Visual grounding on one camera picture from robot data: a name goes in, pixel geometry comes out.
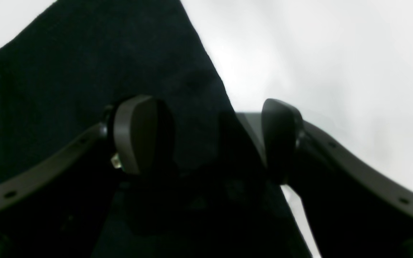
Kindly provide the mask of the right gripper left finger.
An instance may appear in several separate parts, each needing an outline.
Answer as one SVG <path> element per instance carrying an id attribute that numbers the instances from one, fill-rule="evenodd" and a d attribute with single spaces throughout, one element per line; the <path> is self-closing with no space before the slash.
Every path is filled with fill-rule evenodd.
<path id="1" fill-rule="evenodd" d="M 33 197 L 77 165 L 90 159 L 92 168 L 101 158 L 128 175 L 148 173 L 154 164 L 160 139 L 160 103 L 149 95 L 137 95 L 106 110 L 103 122 L 82 132 L 65 147 L 28 171 L 0 183 L 0 213 Z"/>

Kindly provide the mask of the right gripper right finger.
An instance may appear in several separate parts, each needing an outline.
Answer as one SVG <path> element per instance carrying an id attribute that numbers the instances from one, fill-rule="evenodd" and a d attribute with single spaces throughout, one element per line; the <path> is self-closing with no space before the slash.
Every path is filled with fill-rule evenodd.
<path id="1" fill-rule="evenodd" d="M 262 133 L 270 175 L 289 183 L 302 154 L 319 155 L 354 182 L 413 218 L 413 191 L 381 174 L 319 127 L 305 121 L 294 106 L 267 99 L 262 107 Z"/>

